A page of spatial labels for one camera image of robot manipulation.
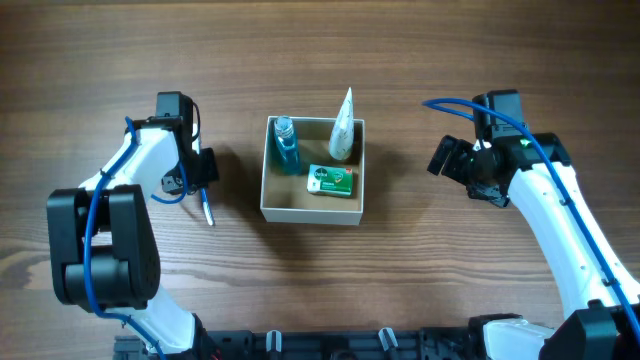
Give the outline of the green Dettol soap bar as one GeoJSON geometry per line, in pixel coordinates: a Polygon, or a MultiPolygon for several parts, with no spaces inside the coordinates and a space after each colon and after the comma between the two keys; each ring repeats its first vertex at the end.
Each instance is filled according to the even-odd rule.
{"type": "Polygon", "coordinates": [[[312,164],[309,167],[307,191],[316,195],[350,197],[353,194],[352,168],[312,164]]]}

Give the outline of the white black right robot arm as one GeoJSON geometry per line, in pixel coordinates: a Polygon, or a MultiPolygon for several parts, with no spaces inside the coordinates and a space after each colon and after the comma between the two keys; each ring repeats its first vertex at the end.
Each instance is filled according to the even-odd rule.
{"type": "Polygon", "coordinates": [[[514,205],[527,221],[560,294],[556,329],[520,315],[470,319],[464,355],[475,359],[636,359],[639,283],[589,210],[570,157],[553,133],[474,144],[446,135],[429,172],[464,185],[472,199],[514,205]]]}

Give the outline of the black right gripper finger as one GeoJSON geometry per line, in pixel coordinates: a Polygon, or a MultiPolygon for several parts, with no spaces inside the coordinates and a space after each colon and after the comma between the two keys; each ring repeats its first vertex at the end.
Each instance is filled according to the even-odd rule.
{"type": "Polygon", "coordinates": [[[458,183],[469,183],[472,160],[473,145],[465,140],[456,140],[448,151],[441,174],[458,183]]]}
{"type": "Polygon", "coordinates": [[[450,135],[445,135],[436,148],[436,151],[434,152],[434,155],[427,167],[427,171],[438,176],[456,143],[456,138],[450,135]]]}

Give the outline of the blue mouthwash bottle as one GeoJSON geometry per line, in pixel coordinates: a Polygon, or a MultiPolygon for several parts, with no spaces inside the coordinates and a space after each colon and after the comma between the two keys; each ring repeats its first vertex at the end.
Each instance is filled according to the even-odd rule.
{"type": "Polygon", "coordinates": [[[286,115],[279,116],[276,118],[273,128],[277,159],[283,172],[288,175],[300,174],[301,160],[293,120],[286,115]]]}

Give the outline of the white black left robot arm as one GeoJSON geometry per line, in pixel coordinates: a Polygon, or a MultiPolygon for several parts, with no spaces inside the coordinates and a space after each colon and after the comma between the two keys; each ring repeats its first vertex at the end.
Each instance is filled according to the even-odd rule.
{"type": "Polygon", "coordinates": [[[77,188],[58,189],[46,203],[54,292],[135,334],[157,359],[218,359],[221,351],[201,320],[160,284],[160,257],[147,211],[170,177],[165,203],[203,192],[213,152],[201,146],[193,115],[127,118],[122,146],[77,188]]]}

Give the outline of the white floral cream tube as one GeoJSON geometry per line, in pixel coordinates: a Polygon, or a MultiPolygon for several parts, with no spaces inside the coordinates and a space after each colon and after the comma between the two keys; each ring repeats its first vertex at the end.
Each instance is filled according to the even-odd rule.
{"type": "Polygon", "coordinates": [[[329,139],[329,154],[338,161],[346,160],[354,142],[354,105],[352,88],[347,90],[329,139]]]}

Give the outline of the blue white toothbrush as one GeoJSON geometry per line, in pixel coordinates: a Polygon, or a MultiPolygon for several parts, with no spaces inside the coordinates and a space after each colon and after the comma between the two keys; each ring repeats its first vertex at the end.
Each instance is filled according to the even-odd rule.
{"type": "Polygon", "coordinates": [[[214,220],[213,212],[212,212],[211,207],[210,207],[210,203],[209,203],[209,199],[208,199],[208,195],[207,195],[207,190],[202,188],[200,190],[200,195],[201,195],[202,207],[203,207],[203,211],[204,211],[204,215],[205,215],[206,221],[207,221],[209,226],[214,226],[215,225],[215,220],[214,220]]]}

